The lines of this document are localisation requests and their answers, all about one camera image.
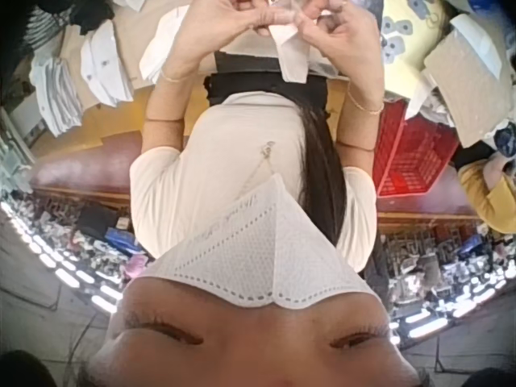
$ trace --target red plastic crate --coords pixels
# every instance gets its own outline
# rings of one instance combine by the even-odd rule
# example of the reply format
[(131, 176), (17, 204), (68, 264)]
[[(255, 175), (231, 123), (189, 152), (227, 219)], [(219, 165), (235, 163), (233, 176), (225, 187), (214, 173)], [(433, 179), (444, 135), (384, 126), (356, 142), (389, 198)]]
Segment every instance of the red plastic crate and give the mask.
[(385, 104), (373, 180), (378, 197), (427, 193), (459, 145), (454, 130), (421, 115), (405, 121), (406, 102)]

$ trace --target eyelash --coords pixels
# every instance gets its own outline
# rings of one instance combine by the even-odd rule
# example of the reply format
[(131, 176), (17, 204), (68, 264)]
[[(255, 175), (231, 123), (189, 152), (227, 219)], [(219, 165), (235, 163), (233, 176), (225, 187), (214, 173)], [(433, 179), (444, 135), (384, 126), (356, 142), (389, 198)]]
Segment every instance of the eyelash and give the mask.
[(157, 314), (141, 318), (136, 313), (131, 313), (125, 318), (125, 325), (126, 328), (133, 329), (145, 326), (153, 326), (155, 331), (160, 331), (171, 339), (176, 340), (178, 343), (187, 345), (200, 345), (204, 342), (203, 338), (199, 338), (196, 335), (192, 335), (189, 332), (183, 331), (182, 329), (172, 327)]
[(330, 343), (334, 349), (358, 347), (370, 339), (387, 339), (390, 336), (388, 327), (361, 327), (355, 333), (338, 338)]

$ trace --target floor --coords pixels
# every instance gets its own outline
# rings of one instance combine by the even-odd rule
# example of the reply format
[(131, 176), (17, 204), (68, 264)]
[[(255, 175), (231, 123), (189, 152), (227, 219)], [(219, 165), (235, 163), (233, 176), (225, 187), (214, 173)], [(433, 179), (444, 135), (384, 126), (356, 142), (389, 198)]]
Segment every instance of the floor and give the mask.
[(73, 387), (73, 373), (100, 348), (107, 323), (45, 270), (0, 211), (0, 353), (28, 351), (44, 362), (57, 385)]
[[(202, 80), (202, 77), (196, 80), (186, 112), (186, 135), (191, 133), (195, 121), (208, 107)], [(335, 131), (346, 84), (331, 81), (328, 89), (329, 126)], [(128, 198), (129, 167), (139, 155), (139, 130), (143, 126), (144, 109), (151, 91), (150, 88), (137, 90), (134, 102), (122, 103), (116, 110), (96, 106), (86, 111), (81, 127), (73, 128), (57, 139), (49, 133), (43, 135), (32, 148), (39, 158), (34, 167), (33, 185), (83, 194), (118, 194)], [(396, 214), (475, 215), (451, 167), (445, 169), (428, 194), (380, 199), (378, 210)]]
[[(57, 385), (71, 387), (80, 362), (102, 345), (107, 318), (61, 287), (4, 221), (0, 211), (0, 353), (29, 351), (47, 365)], [(56, 300), (57, 308), (51, 310)], [(403, 354), (414, 367), (433, 374), (436, 386), (460, 387), (467, 377), (433, 372), (435, 344), (430, 339)], [(516, 366), (516, 293), (492, 300), (462, 325), (442, 333), (441, 359), (447, 368), (468, 371)]]
[(440, 335), (440, 360), (448, 372), (435, 373), (437, 338), (404, 351), (416, 368), (425, 368), (437, 387), (462, 385), (467, 375), (453, 371), (475, 372), (494, 367), (516, 369), (516, 289), (493, 299), (484, 308), (469, 315), (458, 327)]

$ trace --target yellow shirt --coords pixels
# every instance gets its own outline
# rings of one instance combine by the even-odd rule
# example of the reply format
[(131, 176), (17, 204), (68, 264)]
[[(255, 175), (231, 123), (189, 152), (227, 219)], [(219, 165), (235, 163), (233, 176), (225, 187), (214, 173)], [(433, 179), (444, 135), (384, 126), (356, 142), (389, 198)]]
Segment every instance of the yellow shirt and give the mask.
[(505, 176), (489, 192), (484, 180), (487, 160), (466, 165), (459, 171), (460, 184), (478, 216), (502, 234), (516, 233), (516, 196)]

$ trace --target face mask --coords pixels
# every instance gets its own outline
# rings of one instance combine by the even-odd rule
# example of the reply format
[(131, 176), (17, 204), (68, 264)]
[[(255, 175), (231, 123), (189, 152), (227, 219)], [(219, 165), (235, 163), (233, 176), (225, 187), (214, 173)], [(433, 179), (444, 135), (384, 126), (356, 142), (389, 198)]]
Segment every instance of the face mask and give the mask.
[(376, 296), (344, 261), (276, 174), (139, 277), (191, 285), (244, 308), (303, 309), (341, 293)]

